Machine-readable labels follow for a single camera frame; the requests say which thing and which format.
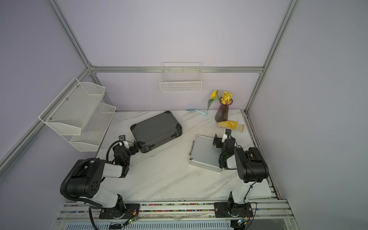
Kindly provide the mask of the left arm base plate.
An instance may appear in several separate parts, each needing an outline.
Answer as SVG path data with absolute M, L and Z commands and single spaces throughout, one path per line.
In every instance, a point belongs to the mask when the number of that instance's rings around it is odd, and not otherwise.
M 124 207 L 122 209 L 102 209 L 99 215 L 99 219 L 132 219 L 138 216 L 139 211 L 139 203 L 128 203 L 124 204 Z

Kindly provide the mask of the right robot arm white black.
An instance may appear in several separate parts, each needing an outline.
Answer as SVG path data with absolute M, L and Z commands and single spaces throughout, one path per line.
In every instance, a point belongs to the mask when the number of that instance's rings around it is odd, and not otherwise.
M 237 174 L 242 181 L 240 187 L 230 192 L 226 211 L 230 216 L 236 216 L 243 211 L 248 211 L 249 196 L 255 187 L 269 176 L 268 166 L 257 147 L 248 150 L 236 145 L 236 140 L 231 135 L 225 138 L 214 137 L 213 145 L 221 149 L 218 164 L 221 169 L 230 170 L 227 160 L 234 156 Z

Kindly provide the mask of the silver aluminium poker case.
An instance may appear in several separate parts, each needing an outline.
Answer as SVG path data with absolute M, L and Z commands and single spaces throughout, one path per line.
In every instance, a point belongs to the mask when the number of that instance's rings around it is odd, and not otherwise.
M 213 141 L 213 138 L 197 135 L 189 152 L 189 164 L 207 170 L 221 172 L 222 169 L 219 166 L 221 148 L 213 145 Z

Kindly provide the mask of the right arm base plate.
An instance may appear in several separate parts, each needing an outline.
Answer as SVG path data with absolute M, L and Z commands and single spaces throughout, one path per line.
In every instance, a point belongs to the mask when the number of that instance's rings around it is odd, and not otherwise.
M 228 204 L 227 202 L 215 202 L 214 210 L 217 218 L 250 218 L 254 216 L 250 203 Z

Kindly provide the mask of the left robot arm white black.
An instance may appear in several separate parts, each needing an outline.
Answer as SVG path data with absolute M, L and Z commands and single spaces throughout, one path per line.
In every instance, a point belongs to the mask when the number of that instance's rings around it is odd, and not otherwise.
M 88 203 L 95 208 L 124 212 L 121 195 L 102 185 L 107 178 L 124 178 L 130 167 L 130 158 L 139 152 L 138 144 L 127 140 L 113 142 L 106 158 L 78 160 L 60 186 L 61 195 L 70 200 Z

